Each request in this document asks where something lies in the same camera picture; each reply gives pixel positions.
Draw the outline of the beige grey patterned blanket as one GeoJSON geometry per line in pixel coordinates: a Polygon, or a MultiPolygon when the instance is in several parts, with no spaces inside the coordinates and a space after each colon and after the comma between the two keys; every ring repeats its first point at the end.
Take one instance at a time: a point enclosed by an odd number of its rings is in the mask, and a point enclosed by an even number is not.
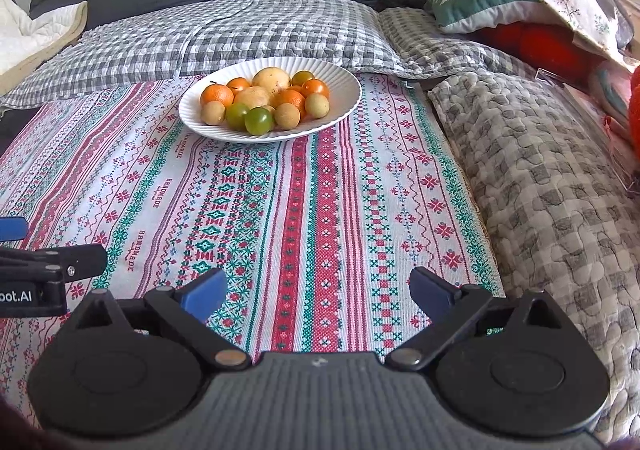
{"type": "Polygon", "coordinates": [[[639,433],[639,203],[562,93],[464,72],[428,92],[483,216],[506,294],[547,291],[611,389],[596,427],[639,433]]]}

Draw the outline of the small tan longan fruit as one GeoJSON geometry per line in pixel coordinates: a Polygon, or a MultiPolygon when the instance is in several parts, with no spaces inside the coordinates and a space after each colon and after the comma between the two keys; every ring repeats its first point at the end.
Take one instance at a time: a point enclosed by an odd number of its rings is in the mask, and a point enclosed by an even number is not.
{"type": "Polygon", "coordinates": [[[305,112],[314,119],[326,117],[331,110],[329,99],[321,93],[311,93],[305,100],[305,112]]]}

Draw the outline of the red cushion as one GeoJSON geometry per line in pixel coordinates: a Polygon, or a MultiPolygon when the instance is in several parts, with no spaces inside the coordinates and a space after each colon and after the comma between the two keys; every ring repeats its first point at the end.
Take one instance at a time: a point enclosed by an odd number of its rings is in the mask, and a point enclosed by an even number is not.
{"type": "Polygon", "coordinates": [[[604,61],[602,56],[576,46],[574,32],[563,26],[518,22],[482,28],[476,34],[488,46],[576,84],[585,84],[604,61]]]}

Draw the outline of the white ribbed plate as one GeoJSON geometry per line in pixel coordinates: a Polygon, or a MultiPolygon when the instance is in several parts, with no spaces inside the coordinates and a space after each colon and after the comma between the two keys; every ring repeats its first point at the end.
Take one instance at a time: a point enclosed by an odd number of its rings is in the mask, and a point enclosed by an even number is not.
{"type": "Polygon", "coordinates": [[[205,76],[182,96],[183,124],[217,141],[265,144],[310,136],[349,116],[362,89],[314,58],[258,58],[205,76]]]}

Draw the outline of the patterned red green tablecloth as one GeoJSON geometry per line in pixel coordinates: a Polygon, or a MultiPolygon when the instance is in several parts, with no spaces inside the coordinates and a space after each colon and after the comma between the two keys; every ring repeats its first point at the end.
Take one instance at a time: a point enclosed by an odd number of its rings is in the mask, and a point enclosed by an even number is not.
{"type": "Polygon", "coordinates": [[[207,270],[228,292],[208,319],[251,355],[385,355],[427,326],[409,274],[503,287],[468,184],[426,91],[363,75],[360,103],[314,135],[243,145],[180,121],[190,79],[144,82],[1,121],[1,211],[22,248],[99,243],[105,271],[66,288],[118,298],[207,270]]]}

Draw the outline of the large yellow passion fruit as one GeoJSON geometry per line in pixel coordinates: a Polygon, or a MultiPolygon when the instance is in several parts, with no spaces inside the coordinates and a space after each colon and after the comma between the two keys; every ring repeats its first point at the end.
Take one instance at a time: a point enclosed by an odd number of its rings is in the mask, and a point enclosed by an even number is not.
{"type": "Polygon", "coordinates": [[[250,110],[271,104],[273,94],[263,87],[250,87],[235,95],[235,103],[245,103],[250,110]]]}

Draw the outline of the grey white checkered quilt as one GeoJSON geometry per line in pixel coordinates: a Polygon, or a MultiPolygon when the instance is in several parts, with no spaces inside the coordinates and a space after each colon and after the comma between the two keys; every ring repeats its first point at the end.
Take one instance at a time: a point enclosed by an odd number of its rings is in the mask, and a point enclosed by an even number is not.
{"type": "Polygon", "coordinates": [[[420,9],[376,12],[352,0],[212,0],[87,30],[3,95],[1,104],[29,110],[120,84],[205,75],[276,56],[408,79],[464,70],[535,74],[506,52],[443,34],[420,9]]]}

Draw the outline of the dark green tomato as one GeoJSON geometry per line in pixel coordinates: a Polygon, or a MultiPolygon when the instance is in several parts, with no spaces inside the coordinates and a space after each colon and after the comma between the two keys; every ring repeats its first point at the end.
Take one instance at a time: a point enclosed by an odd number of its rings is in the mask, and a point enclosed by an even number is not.
{"type": "Polygon", "coordinates": [[[237,132],[245,132],[245,117],[250,108],[245,103],[233,103],[226,110],[226,121],[228,127],[237,132]]]}

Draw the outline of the orange mandarin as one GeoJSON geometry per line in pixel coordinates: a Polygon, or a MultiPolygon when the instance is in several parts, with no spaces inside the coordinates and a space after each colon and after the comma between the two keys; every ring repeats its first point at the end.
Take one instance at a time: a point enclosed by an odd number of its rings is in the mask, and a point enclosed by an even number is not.
{"type": "Polygon", "coordinates": [[[200,103],[206,105],[214,101],[221,103],[224,107],[229,107],[234,101],[234,93],[224,84],[209,84],[201,93],[200,103]]]}
{"type": "Polygon", "coordinates": [[[300,117],[305,116],[305,97],[299,91],[288,88],[278,92],[273,98],[272,106],[278,108],[285,103],[295,106],[300,117]]]}

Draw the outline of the floral paper bag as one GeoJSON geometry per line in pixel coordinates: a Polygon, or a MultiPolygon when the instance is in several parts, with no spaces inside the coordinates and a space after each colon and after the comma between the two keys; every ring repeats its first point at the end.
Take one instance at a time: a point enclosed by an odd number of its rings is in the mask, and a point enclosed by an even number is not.
{"type": "Polygon", "coordinates": [[[631,72],[639,61],[618,50],[617,20],[600,8],[597,0],[539,0],[574,32],[574,43],[582,49],[613,61],[631,72]]]}

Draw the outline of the white beige folded blanket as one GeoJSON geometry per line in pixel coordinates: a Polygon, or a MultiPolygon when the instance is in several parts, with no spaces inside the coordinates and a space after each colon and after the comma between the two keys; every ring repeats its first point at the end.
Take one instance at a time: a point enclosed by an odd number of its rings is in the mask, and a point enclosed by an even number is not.
{"type": "Polygon", "coordinates": [[[32,20],[13,0],[1,0],[1,94],[8,94],[76,40],[87,20],[87,1],[61,6],[32,20]]]}

